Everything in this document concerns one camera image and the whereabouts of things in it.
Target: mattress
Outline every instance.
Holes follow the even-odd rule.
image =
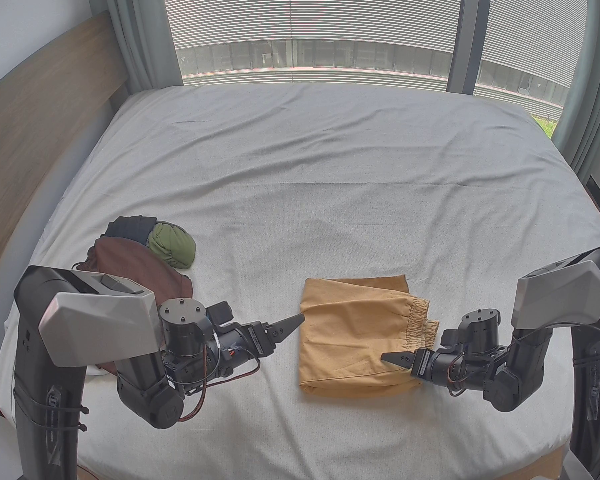
[[[503,344],[517,279],[600,245],[599,213],[522,107],[376,86],[237,84],[133,96],[67,188],[31,261],[70,268],[108,222],[133,214],[190,231],[194,296],[227,300],[238,321],[295,314],[308,277],[406,274],[441,330],[468,311],[500,309]],[[12,421],[17,321],[14,308],[0,352],[0,409]],[[115,377],[88,376],[80,463],[115,480],[492,478],[568,440],[565,329],[552,338],[542,387],[511,413],[479,392],[453,398],[433,385],[378,399],[304,394],[297,339],[167,430],[122,405]]]

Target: clothing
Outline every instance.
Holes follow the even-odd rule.
[[[144,217],[143,215],[118,217],[109,223],[103,236],[127,238],[146,245],[149,233],[153,231],[157,222],[156,217]]]
[[[76,268],[131,279],[151,290],[158,306],[168,299],[193,297],[191,279],[176,272],[144,245],[127,238],[98,238],[89,248],[87,260]],[[113,363],[97,366],[116,374]]]
[[[307,279],[300,311],[300,388],[328,397],[391,396],[421,384],[380,361],[384,352],[432,348],[437,321],[404,276]]]
[[[196,257],[196,242],[191,235],[168,222],[158,222],[149,233],[146,244],[174,268],[189,268]]]

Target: wooden headboard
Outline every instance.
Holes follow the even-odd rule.
[[[36,188],[126,79],[104,12],[0,80],[0,256]]]

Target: curtain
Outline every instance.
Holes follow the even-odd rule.
[[[182,85],[164,0],[89,0],[96,15],[109,11],[130,94]]]
[[[584,43],[553,142],[586,183],[600,148],[600,0],[588,0]]]

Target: green garment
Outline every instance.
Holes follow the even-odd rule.
[[[196,257],[196,243],[189,233],[167,222],[155,225],[146,245],[174,268],[189,268]]]

